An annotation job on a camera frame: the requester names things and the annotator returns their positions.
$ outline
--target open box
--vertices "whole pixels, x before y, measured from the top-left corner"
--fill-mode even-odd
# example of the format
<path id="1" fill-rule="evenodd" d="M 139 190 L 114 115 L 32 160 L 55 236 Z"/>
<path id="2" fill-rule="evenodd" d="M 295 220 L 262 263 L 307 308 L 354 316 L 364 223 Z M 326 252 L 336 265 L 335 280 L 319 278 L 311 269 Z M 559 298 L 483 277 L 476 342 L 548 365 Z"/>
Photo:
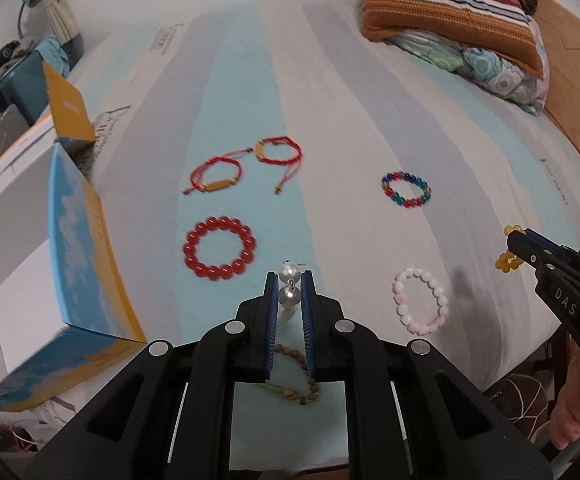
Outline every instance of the open box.
<path id="1" fill-rule="evenodd" d="M 36 406 L 144 343 L 98 195 L 56 143 L 0 191 L 0 410 Z"/>

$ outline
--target bracelet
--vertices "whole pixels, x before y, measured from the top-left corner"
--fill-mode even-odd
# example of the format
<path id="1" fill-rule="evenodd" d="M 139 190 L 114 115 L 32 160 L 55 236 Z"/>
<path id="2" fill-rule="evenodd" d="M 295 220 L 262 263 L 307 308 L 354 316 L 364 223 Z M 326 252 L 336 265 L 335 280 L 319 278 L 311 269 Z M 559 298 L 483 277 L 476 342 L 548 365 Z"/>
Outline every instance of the bracelet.
<path id="1" fill-rule="evenodd" d="M 281 344 L 276 344 L 275 352 L 291 357 L 292 359 L 298 362 L 299 366 L 301 367 L 301 370 L 303 370 L 306 374 L 308 373 L 308 365 L 305 362 L 305 356 L 302 355 L 298 350 L 295 350 L 294 348 L 289 348 L 288 346 L 284 346 Z M 278 384 L 264 383 L 259 385 L 262 388 L 270 390 L 275 394 L 280 394 L 284 396 L 286 399 L 291 400 L 293 402 L 298 402 L 299 404 L 308 404 L 309 402 L 314 402 L 319 398 L 319 385 L 314 380 L 312 380 L 309 374 L 307 380 L 308 386 L 310 387 L 310 393 L 305 397 L 302 397 L 296 390 L 292 390 L 291 388 L 284 388 L 283 386 L 279 386 Z"/>
<path id="2" fill-rule="evenodd" d="M 279 144 L 288 145 L 296 150 L 296 154 L 290 158 L 268 158 L 263 154 L 263 146 L 266 143 L 270 143 L 275 146 L 278 146 Z M 283 177 L 275 187 L 275 194 L 281 193 L 283 184 L 290 180 L 299 171 L 299 168 L 301 167 L 301 160 L 303 159 L 303 152 L 301 151 L 301 147 L 288 136 L 266 137 L 265 139 L 257 140 L 257 143 L 254 145 L 254 154 L 256 155 L 259 162 L 263 162 L 264 164 L 287 166 L 285 172 L 283 173 Z"/>
<path id="3" fill-rule="evenodd" d="M 407 297 L 405 293 L 404 282 L 411 277 L 420 278 L 422 282 L 427 283 L 432 289 L 432 295 L 435 297 L 436 304 L 438 304 L 438 314 L 435 319 L 429 324 L 419 324 L 414 321 L 412 314 L 407 308 Z M 402 270 L 394 279 L 392 283 L 392 291 L 394 293 L 394 301 L 397 304 L 397 314 L 401 316 L 401 322 L 407 327 L 407 331 L 411 334 L 424 336 L 429 333 L 435 333 L 439 327 L 443 326 L 448 316 L 448 298 L 444 295 L 444 288 L 439 285 L 439 282 L 434 279 L 430 272 L 420 269 L 419 267 L 408 267 Z"/>
<path id="4" fill-rule="evenodd" d="M 252 148 L 246 148 L 245 150 L 238 150 L 236 152 L 225 153 L 225 155 L 219 156 L 212 156 L 204 163 L 200 164 L 196 168 L 192 170 L 190 173 L 190 184 L 192 187 L 188 187 L 187 189 L 183 189 L 182 193 L 184 195 L 188 195 L 193 192 L 195 189 L 205 192 L 205 191 L 217 191 L 219 189 L 223 189 L 228 186 L 234 186 L 240 179 L 241 175 L 243 174 L 243 168 L 241 167 L 241 163 L 236 160 L 236 156 L 243 155 L 244 153 L 252 153 L 254 150 Z M 237 172 L 232 178 L 222 178 L 220 180 L 215 180 L 214 182 L 210 182 L 209 184 L 202 184 L 201 179 L 203 178 L 203 173 L 209 167 L 213 166 L 217 162 L 227 162 L 228 164 L 233 164 L 237 167 Z"/>
<path id="5" fill-rule="evenodd" d="M 222 231 L 230 230 L 238 235 L 241 238 L 241 243 L 243 243 L 243 250 L 238 258 L 232 260 L 231 264 L 207 266 L 196 257 L 196 245 L 209 231 L 215 231 L 217 228 Z M 210 216 L 205 222 L 198 222 L 195 228 L 186 235 L 185 244 L 183 244 L 185 265 L 199 278 L 209 278 L 212 281 L 219 278 L 229 280 L 233 274 L 241 274 L 246 270 L 246 265 L 254 260 L 254 248 L 256 246 L 257 241 L 252 236 L 250 228 L 243 225 L 240 220 L 228 218 L 227 216 L 220 218 Z"/>
<path id="6" fill-rule="evenodd" d="M 508 236 L 512 231 L 521 231 L 522 233 L 525 232 L 523 229 L 521 229 L 521 226 L 517 224 L 515 226 L 506 225 L 505 229 L 503 229 L 503 234 L 505 236 Z M 497 261 L 494 263 L 494 266 L 507 274 L 510 272 L 510 269 L 512 270 L 518 269 L 523 262 L 524 261 L 521 258 L 515 256 L 515 253 L 506 251 L 505 253 L 499 254 L 499 257 L 497 258 Z"/>
<path id="7" fill-rule="evenodd" d="M 390 183 L 393 180 L 405 180 L 410 182 L 423 191 L 423 195 L 418 198 L 406 199 L 403 198 L 399 193 L 396 193 L 391 187 Z M 403 173 L 403 171 L 395 171 L 394 173 L 388 173 L 381 179 L 381 187 L 383 187 L 383 192 L 389 196 L 393 202 L 398 205 L 403 205 L 405 207 L 417 207 L 422 206 L 425 202 L 430 200 L 430 194 L 432 190 L 428 186 L 427 182 L 418 176 L 411 175 L 409 173 Z"/>

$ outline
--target mattress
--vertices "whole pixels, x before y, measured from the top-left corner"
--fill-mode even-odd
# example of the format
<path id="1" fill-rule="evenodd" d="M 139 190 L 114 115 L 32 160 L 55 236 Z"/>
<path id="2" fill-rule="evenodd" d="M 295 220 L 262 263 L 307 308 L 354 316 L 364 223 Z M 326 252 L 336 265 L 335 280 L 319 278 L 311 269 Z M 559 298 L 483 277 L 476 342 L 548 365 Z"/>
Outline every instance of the mattress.
<path id="1" fill-rule="evenodd" d="M 557 328 L 534 294 L 531 267 L 504 274 L 494 263 L 507 224 L 580 249 L 579 154 L 544 116 L 366 41 L 348 8 L 276 2 L 143 23 L 108 38 L 73 78 L 98 137 L 80 163 L 101 196 L 149 340 L 199 339 L 260 295 L 266 273 L 285 260 L 305 263 L 346 317 L 398 344 L 414 336 L 400 323 L 391 283 L 404 267 L 428 270 L 450 314 L 426 338 L 480 388 Z M 235 186 L 181 193 L 211 156 L 281 135 L 304 158 L 280 194 L 273 189 L 283 169 L 253 156 L 241 159 Z M 232 171 L 212 168 L 207 179 Z M 425 179 L 429 203 L 407 209 L 389 200 L 381 178 L 390 171 Z M 196 222 L 221 215 L 249 225 L 257 248 L 244 274 L 211 282 L 183 265 L 181 245 Z M 216 232 L 202 250 L 204 260 L 229 262 L 238 243 Z M 434 316 L 429 290 L 408 285 L 407 294 L 414 317 Z M 303 350 L 300 315 L 278 326 L 277 342 Z M 82 405 L 113 373 L 66 397 Z M 305 387 L 289 359 L 275 360 L 273 381 Z M 237 385 L 231 468 L 345 462 L 342 384 L 325 384 L 306 406 Z"/>

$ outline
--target human hand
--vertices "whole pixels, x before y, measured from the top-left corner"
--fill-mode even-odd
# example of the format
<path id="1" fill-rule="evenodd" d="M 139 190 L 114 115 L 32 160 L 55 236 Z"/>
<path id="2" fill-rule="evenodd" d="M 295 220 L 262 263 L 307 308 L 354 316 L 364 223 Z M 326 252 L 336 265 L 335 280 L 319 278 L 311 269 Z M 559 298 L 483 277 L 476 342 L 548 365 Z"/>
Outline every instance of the human hand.
<path id="1" fill-rule="evenodd" d="M 550 416 L 550 439 L 558 450 L 580 437 L 580 349 L 574 354 L 568 366 L 565 386 L 559 392 L 557 405 Z"/>

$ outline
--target silver screw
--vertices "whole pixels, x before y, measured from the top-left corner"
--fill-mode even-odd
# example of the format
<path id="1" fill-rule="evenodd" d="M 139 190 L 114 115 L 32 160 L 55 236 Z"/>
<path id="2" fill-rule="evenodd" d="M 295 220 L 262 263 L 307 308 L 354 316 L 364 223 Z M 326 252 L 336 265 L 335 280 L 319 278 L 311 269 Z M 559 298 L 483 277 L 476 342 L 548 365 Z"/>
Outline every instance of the silver screw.
<path id="1" fill-rule="evenodd" d="M 246 329 L 245 324 L 241 321 L 237 321 L 236 319 L 233 321 L 230 321 L 225 326 L 225 332 L 227 332 L 228 334 L 240 334 L 245 329 Z"/>
<path id="2" fill-rule="evenodd" d="M 338 332 L 347 334 L 355 329 L 355 324 L 349 319 L 339 319 L 334 323 L 334 328 L 336 328 Z"/>
<path id="3" fill-rule="evenodd" d="M 159 355 L 163 355 L 167 352 L 169 346 L 165 341 L 156 341 L 150 345 L 150 353 L 154 355 L 154 357 L 159 357 Z"/>
<path id="4" fill-rule="evenodd" d="M 415 354 L 427 355 L 430 353 L 430 343 L 428 343 L 427 341 L 425 341 L 423 339 L 414 340 L 412 342 L 412 345 L 410 346 L 410 348 L 412 348 L 412 351 Z"/>

